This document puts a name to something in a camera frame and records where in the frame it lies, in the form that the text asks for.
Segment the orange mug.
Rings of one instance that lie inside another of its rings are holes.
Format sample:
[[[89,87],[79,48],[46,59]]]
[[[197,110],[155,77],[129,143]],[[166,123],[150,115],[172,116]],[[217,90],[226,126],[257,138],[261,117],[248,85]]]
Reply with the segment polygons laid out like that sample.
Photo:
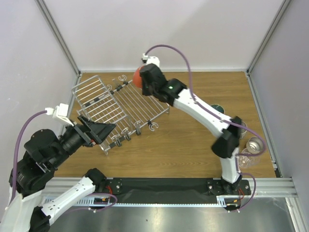
[[[140,76],[140,71],[141,69],[143,68],[144,66],[140,66],[138,67],[134,74],[133,74],[133,78],[132,78],[132,82],[133,84],[137,87],[137,88],[140,88],[142,89],[142,78]]]

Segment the teal ceramic mug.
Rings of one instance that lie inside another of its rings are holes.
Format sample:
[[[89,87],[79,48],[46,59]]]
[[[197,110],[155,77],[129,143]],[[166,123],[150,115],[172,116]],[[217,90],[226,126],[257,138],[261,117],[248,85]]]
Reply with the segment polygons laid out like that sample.
[[[219,104],[212,104],[211,107],[213,109],[217,110],[218,112],[220,112],[221,114],[225,113],[224,108],[221,105],[219,105]]]

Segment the clear faceted glass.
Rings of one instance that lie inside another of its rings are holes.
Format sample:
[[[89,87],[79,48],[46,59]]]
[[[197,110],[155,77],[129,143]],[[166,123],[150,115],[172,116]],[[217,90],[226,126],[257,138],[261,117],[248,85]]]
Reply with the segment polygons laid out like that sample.
[[[259,153],[258,151],[249,150],[245,148],[242,150],[241,153],[249,154],[253,156],[238,155],[238,164],[240,168],[249,168],[249,167],[255,166],[260,161],[259,156],[256,156],[256,154]]]

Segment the grey striped round mug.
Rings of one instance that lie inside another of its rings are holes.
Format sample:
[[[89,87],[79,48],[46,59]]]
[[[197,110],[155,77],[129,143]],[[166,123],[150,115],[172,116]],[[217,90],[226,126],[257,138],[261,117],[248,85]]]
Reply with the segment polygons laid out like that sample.
[[[244,121],[242,121],[241,126],[239,128],[240,129],[240,137],[239,137],[240,140],[242,140],[245,137],[247,133],[246,128],[247,128],[247,124]]]

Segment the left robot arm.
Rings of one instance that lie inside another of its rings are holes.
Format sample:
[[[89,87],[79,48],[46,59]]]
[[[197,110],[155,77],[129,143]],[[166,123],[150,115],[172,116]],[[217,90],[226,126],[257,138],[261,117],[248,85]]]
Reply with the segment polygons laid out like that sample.
[[[90,169],[77,184],[50,203],[41,204],[42,191],[59,166],[80,147],[104,142],[116,127],[84,116],[71,121],[61,136],[50,129],[35,132],[25,143],[25,154],[14,162],[9,184],[11,199],[0,222],[2,232],[47,232],[51,225],[80,199],[103,193],[107,178],[97,168]]]

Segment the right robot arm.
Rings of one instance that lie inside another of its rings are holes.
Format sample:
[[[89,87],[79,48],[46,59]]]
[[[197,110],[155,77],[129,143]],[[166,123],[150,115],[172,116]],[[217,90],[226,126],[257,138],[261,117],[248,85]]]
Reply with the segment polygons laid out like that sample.
[[[177,108],[197,120],[215,137],[212,152],[219,157],[222,168],[221,185],[227,194],[239,190],[242,175],[237,164],[241,119],[231,118],[201,101],[178,79],[167,80],[155,64],[138,68],[134,79],[144,96],[153,96],[162,103]]]

